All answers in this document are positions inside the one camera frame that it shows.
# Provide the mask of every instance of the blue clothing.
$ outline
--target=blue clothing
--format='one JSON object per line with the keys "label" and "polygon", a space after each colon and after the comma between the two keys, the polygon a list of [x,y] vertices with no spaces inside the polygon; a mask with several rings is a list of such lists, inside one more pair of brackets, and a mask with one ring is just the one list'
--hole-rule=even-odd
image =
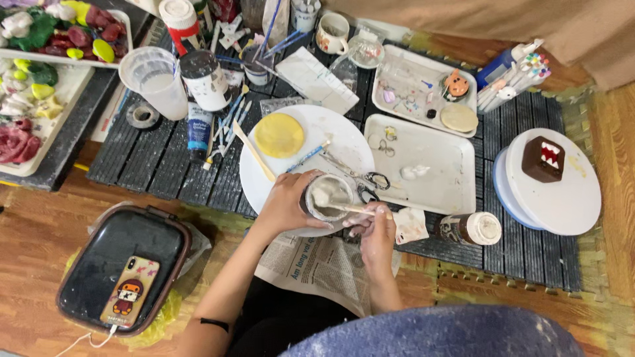
{"label": "blue clothing", "polygon": [[584,356],[558,323],[509,306],[440,306],[369,316],[328,328],[283,357]]}

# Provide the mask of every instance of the cartoon monkey sticker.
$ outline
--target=cartoon monkey sticker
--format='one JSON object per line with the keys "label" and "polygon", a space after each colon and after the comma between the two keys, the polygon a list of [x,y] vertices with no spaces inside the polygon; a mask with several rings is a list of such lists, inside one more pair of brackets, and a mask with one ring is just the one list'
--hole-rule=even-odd
{"label": "cartoon monkey sticker", "polygon": [[128,279],[117,289],[117,302],[112,307],[116,314],[127,315],[132,311],[132,303],[136,302],[144,293],[144,286],[137,279]]}

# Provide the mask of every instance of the white bottle cap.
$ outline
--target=white bottle cap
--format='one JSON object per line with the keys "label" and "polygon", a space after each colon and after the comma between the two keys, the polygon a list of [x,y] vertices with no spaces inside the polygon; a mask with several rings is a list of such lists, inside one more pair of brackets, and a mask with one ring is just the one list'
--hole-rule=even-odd
{"label": "white bottle cap", "polygon": [[159,4],[159,13],[171,29],[185,30],[197,24],[196,11],[188,0],[163,0]]}
{"label": "white bottle cap", "polygon": [[544,42],[545,40],[536,38],[530,44],[521,43],[517,45],[516,47],[512,48],[512,58],[518,62],[522,60],[523,58],[527,57],[527,55],[530,54],[531,52],[534,52],[536,48],[540,47]]}
{"label": "white bottle cap", "polygon": [[492,245],[500,240],[502,229],[498,218],[489,212],[476,212],[467,219],[467,233],[479,245]]}

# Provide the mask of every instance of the phone case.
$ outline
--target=phone case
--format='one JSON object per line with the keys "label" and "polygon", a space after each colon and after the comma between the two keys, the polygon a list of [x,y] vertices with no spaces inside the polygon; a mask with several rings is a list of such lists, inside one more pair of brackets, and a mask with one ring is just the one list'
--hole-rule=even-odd
{"label": "phone case", "polygon": [[158,271],[158,262],[134,255],[130,257],[102,311],[100,320],[120,327],[132,326],[144,304],[144,292],[148,291]]}

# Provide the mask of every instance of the plastic measuring cup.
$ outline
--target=plastic measuring cup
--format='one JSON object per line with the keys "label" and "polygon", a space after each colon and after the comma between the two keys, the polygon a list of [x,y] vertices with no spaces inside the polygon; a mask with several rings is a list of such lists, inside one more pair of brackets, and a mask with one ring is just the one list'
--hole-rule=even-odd
{"label": "plastic measuring cup", "polygon": [[187,115],[187,95],[176,61],[159,47],[136,48],[119,63],[119,78],[164,117],[181,120]]}

